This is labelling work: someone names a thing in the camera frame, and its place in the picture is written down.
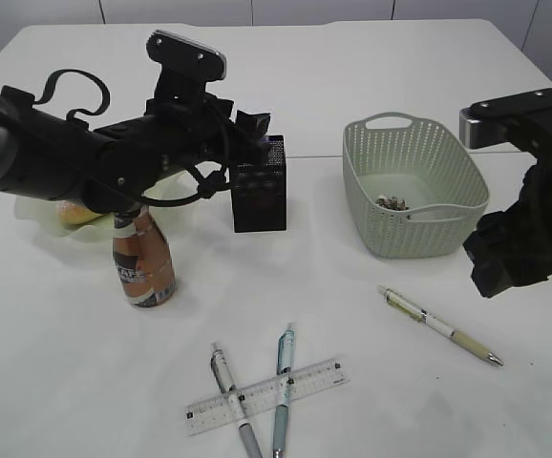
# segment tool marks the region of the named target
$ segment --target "small items in basket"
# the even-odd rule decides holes
[[[401,201],[399,201],[395,196],[393,196],[392,198],[387,198],[386,196],[381,194],[380,196],[378,196],[378,200],[375,203],[377,203],[381,207],[398,212],[410,210],[410,207],[406,206],[406,199],[402,198]]]

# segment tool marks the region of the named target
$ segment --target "pen tip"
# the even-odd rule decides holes
[[[492,353],[488,354],[488,361],[490,361],[491,363],[494,363],[496,365],[500,365],[501,367],[504,366],[503,360],[501,358],[499,358],[498,356],[493,355]]]

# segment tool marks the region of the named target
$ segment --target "blue pen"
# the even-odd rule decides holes
[[[293,323],[289,323],[285,334],[278,341],[278,365],[276,375],[286,375],[293,368],[293,353],[295,351],[295,332]],[[289,377],[281,377],[278,393],[278,405],[274,416],[274,436],[272,440],[273,458],[285,456],[285,444],[287,441],[288,401],[290,398]]]

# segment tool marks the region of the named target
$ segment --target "bread roll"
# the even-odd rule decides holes
[[[101,217],[101,214],[94,213],[87,208],[76,205],[68,200],[60,200],[55,205],[55,211],[59,220],[64,224],[83,224]]]

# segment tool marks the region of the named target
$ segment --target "black box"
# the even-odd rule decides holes
[[[287,229],[287,163],[282,135],[269,135],[267,162],[230,169],[231,208],[235,232]]]

